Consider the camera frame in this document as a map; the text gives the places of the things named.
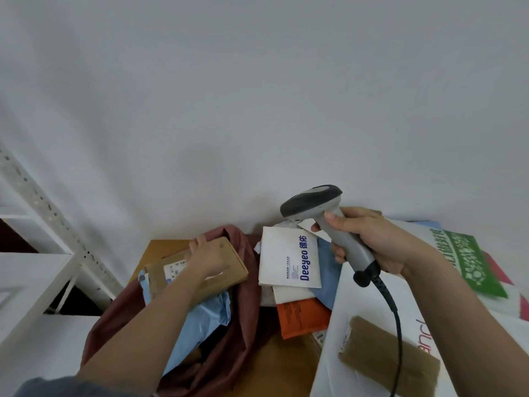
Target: cardboard box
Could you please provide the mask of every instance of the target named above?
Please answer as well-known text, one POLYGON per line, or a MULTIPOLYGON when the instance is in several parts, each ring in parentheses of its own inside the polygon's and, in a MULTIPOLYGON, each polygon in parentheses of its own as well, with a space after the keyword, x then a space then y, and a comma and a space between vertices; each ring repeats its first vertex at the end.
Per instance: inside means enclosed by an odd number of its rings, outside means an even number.
MULTIPOLYGON (((228 268, 218 276, 204 280, 193 299, 193 306, 212 295, 221 293, 232 285, 245 281, 248 277, 246 266, 226 237, 209 242, 214 243, 219 248, 222 259, 228 264, 228 268)), ((188 250, 183 250, 156 263, 145 265, 144 271, 149 275, 149 290, 152 299, 156 298, 167 287, 167 284, 171 282, 171 277, 178 276, 179 271, 185 266, 185 255, 188 252, 188 250)))

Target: white shelf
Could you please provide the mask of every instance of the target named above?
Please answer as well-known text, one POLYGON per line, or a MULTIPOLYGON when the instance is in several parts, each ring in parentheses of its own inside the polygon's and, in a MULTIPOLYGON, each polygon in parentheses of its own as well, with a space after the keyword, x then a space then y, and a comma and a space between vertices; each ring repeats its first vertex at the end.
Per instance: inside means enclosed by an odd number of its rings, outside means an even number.
POLYGON ((50 305, 66 282, 79 272, 76 255, 0 253, 0 359, 50 305))
POLYGON ((34 377, 56 379, 77 373, 86 336, 98 316, 40 315, 0 361, 0 395, 12 396, 34 377))

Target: brown fabric bag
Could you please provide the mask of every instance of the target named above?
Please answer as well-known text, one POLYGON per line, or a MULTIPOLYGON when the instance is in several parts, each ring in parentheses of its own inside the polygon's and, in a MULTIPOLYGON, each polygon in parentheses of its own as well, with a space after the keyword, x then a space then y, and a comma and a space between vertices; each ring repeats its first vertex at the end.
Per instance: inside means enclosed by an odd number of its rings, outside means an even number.
MULTIPOLYGON (((227 237, 248 268, 248 279, 233 287, 232 317, 227 327, 219 327, 206 340, 211 350, 202 363, 176 367, 166 374, 158 386, 160 397, 213 397, 230 390, 248 357, 254 342, 259 318, 261 288, 259 287, 258 255, 253 247, 258 237, 246 236, 236 226, 228 225, 206 233, 207 240, 227 237)), ((140 283, 133 281, 118 295, 96 322, 86 339, 81 366, 108 340, 145 307, 140 283)), ((276 321, 270 326, 277 329, 276 321)), ((260 329, 261 338, 273 331, 260 329)))

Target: sleeve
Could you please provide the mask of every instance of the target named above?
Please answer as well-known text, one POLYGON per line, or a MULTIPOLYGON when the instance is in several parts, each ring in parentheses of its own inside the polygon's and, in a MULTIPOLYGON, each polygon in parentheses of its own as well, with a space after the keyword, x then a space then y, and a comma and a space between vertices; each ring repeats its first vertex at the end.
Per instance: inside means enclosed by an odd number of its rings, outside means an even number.
POLYGON ((42 377, 28 380, 13 397, 139 397, 135 393, 110 390, 93 382, 74 376, 44 380, 42 377))

